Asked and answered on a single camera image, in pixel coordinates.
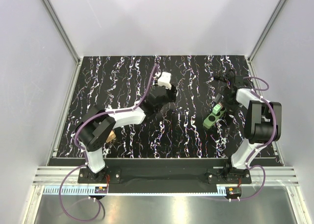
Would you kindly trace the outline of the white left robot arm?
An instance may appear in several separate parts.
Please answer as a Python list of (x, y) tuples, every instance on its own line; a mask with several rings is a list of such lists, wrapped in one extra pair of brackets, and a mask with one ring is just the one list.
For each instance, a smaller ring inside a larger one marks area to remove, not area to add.
[(89, 177), (96, 183), (105, 179), (103, 146), (117, 128), (141, 124), (154, 117), (167, 104), (176, 101), (177, 87), (156, 86), (134, 107), (104, 110), (93, 106), (76, 127), (75, 144), (83, 150)]

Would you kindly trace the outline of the green usb charger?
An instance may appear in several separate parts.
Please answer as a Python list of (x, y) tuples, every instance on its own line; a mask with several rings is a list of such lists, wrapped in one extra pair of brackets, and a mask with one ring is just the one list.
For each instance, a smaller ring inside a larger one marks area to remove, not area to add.
[(222, 109), (222, 106), (220, 104), (216, 104), (212, 109), (212, 113), (214, 115), (218, 115), (221, 109)]

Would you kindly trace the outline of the green power strip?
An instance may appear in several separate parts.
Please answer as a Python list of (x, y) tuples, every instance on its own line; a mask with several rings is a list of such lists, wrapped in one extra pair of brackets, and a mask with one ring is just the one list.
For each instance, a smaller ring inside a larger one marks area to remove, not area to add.
[(214, 115), (212, 112), (210, 112), (210, 114), (208, 116), (206, 116), (204, 121), (203, 121), (203, 127), (205, 129), (210, 129), (223, 116), (225, 111), (226, 111), (226, 108), (224, 106), (222, 106), (222, 109), (218, 115)]

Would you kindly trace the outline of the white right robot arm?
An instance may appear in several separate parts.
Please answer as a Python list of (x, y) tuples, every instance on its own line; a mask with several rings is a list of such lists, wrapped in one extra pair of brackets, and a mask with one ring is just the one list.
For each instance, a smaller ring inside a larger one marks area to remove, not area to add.
[(241, 107), (246, 108), (245, 139), (222, 170), (224, 180), (234, 183), (245, 176), (261, 150), (280, 139), (282, 105), (258, 94), (269, 89), (269, 84), (259, 77), (227, 74), (213, 79), (227, 84), (227, 88), (215, 97), (216, 103), (229, 114), (236, 113)]

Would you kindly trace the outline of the beige cube socket adapter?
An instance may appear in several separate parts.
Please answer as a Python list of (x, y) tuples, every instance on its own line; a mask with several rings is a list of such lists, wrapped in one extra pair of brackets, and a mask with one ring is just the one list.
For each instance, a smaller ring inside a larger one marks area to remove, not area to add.
[(114, 131), (112, 130), (112, 131), (110, 132), (110, 134), (109, 134), (107, 140), (106, 140), (106, 143), (109, 143), (109, 142), (115, 140), (115, 138), (116, 138), (116, 134), (115, 134)]

